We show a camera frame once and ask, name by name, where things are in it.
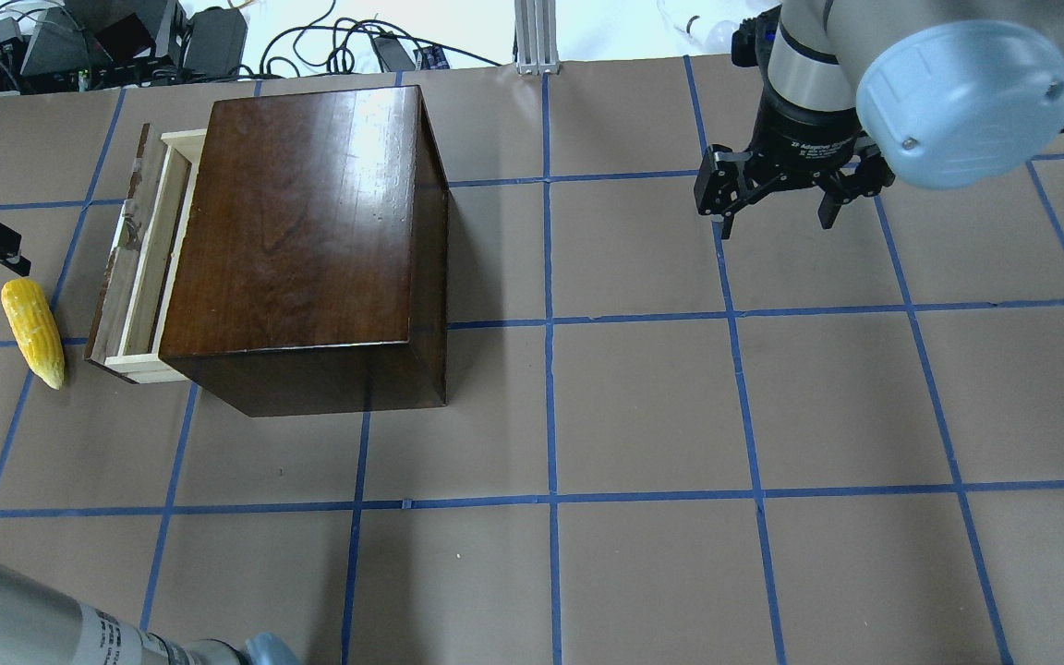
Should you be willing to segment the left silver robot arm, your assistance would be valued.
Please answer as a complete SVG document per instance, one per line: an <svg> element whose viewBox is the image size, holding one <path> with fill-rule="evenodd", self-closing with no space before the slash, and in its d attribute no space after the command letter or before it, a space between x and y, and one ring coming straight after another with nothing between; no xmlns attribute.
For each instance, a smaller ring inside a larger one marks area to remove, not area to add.
<svg viewBox="0 0 1064 665"><path fill-rule="evenodd" d="M62 337L41 287L30 280L21 238L0 223L0 264L14 279L1 302L27 365L48 387L65 382ZM296 664L273 633L244 647L204 639L180 644L122 622L113 614L0 564L0 664Z"/></svg>

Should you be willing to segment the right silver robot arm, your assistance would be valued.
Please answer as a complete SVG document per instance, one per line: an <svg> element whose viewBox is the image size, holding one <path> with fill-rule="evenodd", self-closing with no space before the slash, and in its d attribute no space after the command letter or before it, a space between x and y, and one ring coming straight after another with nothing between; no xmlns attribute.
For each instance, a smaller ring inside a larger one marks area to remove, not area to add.
<svg viewBox="0 0 1064 665"><path fill-rule="evenodd" d="M839 207L903 181L968 187L1064 134L1064 1L780 1L739 24L731 62L763 92L743 151L712 144L698 214L822 192Z"/></svg>

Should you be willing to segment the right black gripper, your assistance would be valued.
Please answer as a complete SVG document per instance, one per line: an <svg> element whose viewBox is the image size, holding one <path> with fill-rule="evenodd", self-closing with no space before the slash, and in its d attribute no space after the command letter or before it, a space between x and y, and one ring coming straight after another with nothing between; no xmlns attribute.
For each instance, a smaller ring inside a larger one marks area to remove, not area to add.
<svg viewBox="0 0 1064 665"><path fill-rule="evenodd" d="M702 152L694 184L697 213L720 218L724 242L736 214L755 205L771 185L776 192L819 186L816 215L822 230L831 230L841 207L894 185L881 148L864 135L854 109L804 109L764 88L746 151L708 146Z"/></svg>

